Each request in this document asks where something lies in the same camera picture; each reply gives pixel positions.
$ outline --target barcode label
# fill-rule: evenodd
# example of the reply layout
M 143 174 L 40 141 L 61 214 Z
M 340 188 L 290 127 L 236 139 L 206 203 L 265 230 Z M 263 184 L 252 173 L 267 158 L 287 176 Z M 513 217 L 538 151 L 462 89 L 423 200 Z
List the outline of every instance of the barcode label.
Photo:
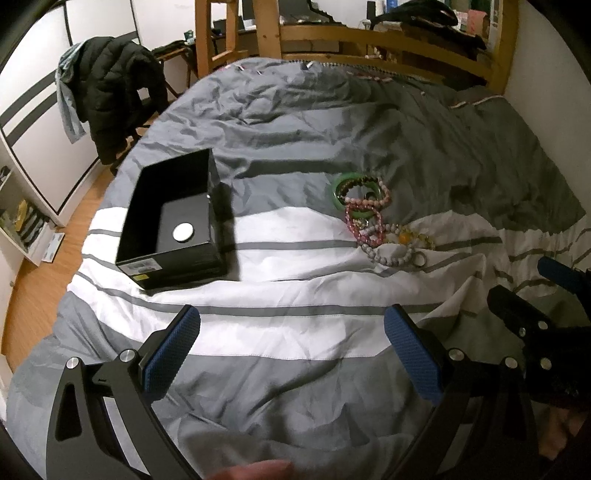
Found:
M 120 265 L 119 268 L 128 275 L 139 275 L 147 272 L 162 270 L 162 267 L 153 258 L 145 258 L 137 262 Z

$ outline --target green jade bangle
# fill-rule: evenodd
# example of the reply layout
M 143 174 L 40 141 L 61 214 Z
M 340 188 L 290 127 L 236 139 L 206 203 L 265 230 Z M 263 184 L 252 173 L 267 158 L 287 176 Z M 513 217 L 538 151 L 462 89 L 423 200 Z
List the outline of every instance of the green jade bangle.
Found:
M 346 181 L 359 180 L 359 179 L 362 179 L 363 177 L 366 177 L 366 176 L 367 175 L 364 175 L 362 173 L 355 173 L 355 172 L 343 173 L 332 183 L 330 190 L 332 192 L 333 203 L 335 204 L 335 206 L 339 210 L 341 210 L 343 212 L 345 211 L 345 204 L 339 199 L 339 192 L 341 191 L 341 185 L 343 183 L 345 183 Z M 384 193 L 382 192 L 382 189 L 374 181 L 366 182 L 363 184 L 363 186 L 369 188 L 375 194 L 375 196 L 378 200 L 381 200 L 384 198 Z M 352 210 L 351 214 L 352 214 L 351 216 L 356 219 L 369 219 L 374 216 L 374 213 L 371 210 L 367 210 L 367 211 Z

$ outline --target finger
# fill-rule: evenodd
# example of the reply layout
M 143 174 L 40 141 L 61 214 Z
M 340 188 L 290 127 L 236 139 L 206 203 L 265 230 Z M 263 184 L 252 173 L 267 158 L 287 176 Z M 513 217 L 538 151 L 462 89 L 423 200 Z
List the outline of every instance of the finger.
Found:
M 233 466 L 218 472 L 209 480 L 290 480 L 293 464 L 287 460 L 266 460 L 244 466 Z
M 560 412 L 552 408 L 548 417 L 548 423 L 540 437 L 540 455 L 550 460 L 555 460 L 561 450 L 566 447 L 568 437 L 560 421 Z
M 567 426 L 573 437 L 578 434 L 585 420 L 587 420 L 587 412 L 574 412 L 569 415 Z

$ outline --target bed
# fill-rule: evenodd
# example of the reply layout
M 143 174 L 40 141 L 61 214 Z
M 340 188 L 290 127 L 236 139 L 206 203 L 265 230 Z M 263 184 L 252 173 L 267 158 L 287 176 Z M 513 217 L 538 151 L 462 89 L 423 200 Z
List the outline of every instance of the bed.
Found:
M 147 295 L 114 265 L 139 172 L 210 147 L 231 192 L 229 273 Z M 434 240 L 425 266 L 375 264 L 356 246 L 330 200 L 331 183 L 348 171 L 383 178 L 392 191 L 384 217 Z M 13 377 L 7 428 L 44 475 L 66 361 L 137 348 L 188 303 L 201 313 L 201 333 L 153 407 L 199 475 L 287 458 L 296 478 L 379 479 L 431 412 L 384 334 L 385 308 L 403 305 L 474 360 L 521 361 L 519 340 L 486 308 L 488 290 L 502 284 L 576 321 L 572 300 L 535 266 L 550 255 L 588 267 L 590 232 L 536 137 L 490 89 L 455 91 L 373 65 L 240 60 L 197 82 L 127 156 L 53 334 Z

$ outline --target white round sticker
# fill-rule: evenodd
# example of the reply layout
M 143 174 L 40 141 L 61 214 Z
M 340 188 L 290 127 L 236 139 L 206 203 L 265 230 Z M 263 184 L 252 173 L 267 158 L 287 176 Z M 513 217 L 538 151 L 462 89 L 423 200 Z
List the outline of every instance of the white round sticker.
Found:
M 189 240 L 193 236 L 193 225 L 190 223 L 179 223 L 173 230 L 173 238 L 183 243 Z

